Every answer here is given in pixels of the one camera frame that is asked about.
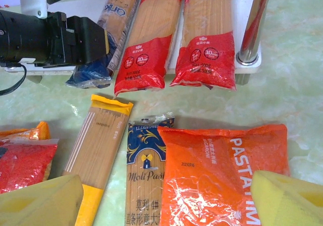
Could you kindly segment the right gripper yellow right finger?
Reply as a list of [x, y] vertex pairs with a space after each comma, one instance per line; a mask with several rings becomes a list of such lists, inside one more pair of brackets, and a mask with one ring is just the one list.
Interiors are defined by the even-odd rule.
[[322, 225], [322, 185], [256, 171], [251, 194], [262, 225]]

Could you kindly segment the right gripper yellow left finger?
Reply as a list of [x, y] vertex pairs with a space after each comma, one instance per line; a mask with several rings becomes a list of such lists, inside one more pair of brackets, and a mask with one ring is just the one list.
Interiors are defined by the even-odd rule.
[[1, 225], [75, 225], [83, 199], [78, 175], [1, 194]]

